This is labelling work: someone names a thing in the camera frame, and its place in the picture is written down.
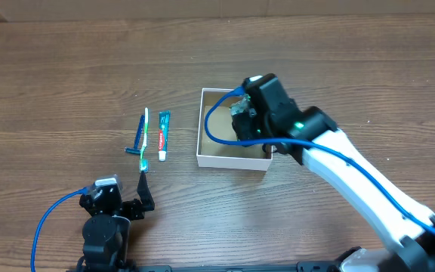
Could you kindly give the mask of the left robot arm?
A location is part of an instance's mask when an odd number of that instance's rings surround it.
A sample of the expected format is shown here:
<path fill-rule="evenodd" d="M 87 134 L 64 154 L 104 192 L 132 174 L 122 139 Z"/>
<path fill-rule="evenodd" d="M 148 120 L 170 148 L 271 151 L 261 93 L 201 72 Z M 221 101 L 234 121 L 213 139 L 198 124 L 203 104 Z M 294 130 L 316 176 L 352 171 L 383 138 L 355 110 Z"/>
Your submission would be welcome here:
<path fill-rule="evenodd" d="M 79 205 L 91 216 L 82 228 L 83 264 L 78 271 L 137 271 L 127 258 L 131 222 L 145 218 L 155 209 L 145 172 L 137 183 L 137 199 L 122 199 L 122 182 L 117 175 L 97 179 L 81 195 Z"/>

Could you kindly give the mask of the green white toothbrush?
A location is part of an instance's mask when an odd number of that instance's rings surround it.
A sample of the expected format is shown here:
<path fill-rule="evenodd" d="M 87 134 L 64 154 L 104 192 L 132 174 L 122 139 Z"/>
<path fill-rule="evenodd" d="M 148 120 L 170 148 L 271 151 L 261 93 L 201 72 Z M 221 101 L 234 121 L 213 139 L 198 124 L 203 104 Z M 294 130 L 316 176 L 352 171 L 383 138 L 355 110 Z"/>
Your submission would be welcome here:
<path fill-rule="evenodd" d="M 148 172 L 149 163 L 148 160 L 144 158 L 144 153 L 147 148 L 147 135 L 148 135 L 148 126 L 149 126 L 149 108 L 146 107 L 144 109 L 144 122 L 143 122 L 143 141 L 140 148 L 140 162 L 139 162 L 139 168 L 141 172 Z"/>

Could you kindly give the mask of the blue disposable razor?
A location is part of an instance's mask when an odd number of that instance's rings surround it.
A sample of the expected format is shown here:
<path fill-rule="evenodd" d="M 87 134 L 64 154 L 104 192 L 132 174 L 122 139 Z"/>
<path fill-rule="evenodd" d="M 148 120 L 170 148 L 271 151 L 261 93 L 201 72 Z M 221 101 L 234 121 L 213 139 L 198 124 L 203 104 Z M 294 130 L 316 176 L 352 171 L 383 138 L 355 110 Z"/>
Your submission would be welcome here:
<path fill-rule="evenodd" d="M 140 120 L 139 120 L 139 124 L 137 127 L 137 131 L 136 131 L 135 139 L 134 139 L 134 146 L 133 147 L 125 147 L 124 151 L 126 153 L 130 153 L 133 155 L 140 155 L 139 143 L 140 143 L 140 137 L 141 137 L 143 126 L 144 126 L 144 121 L 145 121 L 145 115 L 141 115 Z"/>

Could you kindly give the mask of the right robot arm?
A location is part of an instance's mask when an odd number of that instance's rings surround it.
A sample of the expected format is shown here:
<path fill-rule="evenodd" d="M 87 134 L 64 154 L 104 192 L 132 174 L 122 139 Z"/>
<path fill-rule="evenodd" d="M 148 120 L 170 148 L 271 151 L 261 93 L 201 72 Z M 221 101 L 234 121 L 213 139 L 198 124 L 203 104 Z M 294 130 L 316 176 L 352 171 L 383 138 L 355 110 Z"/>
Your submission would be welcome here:
<path fill-rule="evenodd" d="M 317 107 L 300 111 L 233 105 L 242 146 L 275 146 L 331 184 L 371 225 L 384 248 L 357 249 L 339 271 L 435 271 L 435 213 L 379 172 Z"/>

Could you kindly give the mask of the green white soap packet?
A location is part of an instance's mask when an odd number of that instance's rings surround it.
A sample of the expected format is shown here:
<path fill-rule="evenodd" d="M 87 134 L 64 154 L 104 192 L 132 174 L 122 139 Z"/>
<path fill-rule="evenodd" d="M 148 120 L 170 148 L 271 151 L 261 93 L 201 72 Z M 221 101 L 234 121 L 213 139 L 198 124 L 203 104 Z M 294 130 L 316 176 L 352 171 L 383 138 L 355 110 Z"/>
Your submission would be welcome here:
<path fill-rule="evenodd" d="M 236 116 L 239 114 L 249 114 L 250 106 L 249 106 L 250 98 L 249 96 L 243 95 L 242 98 L 230 105 L 230 115 Z"/>

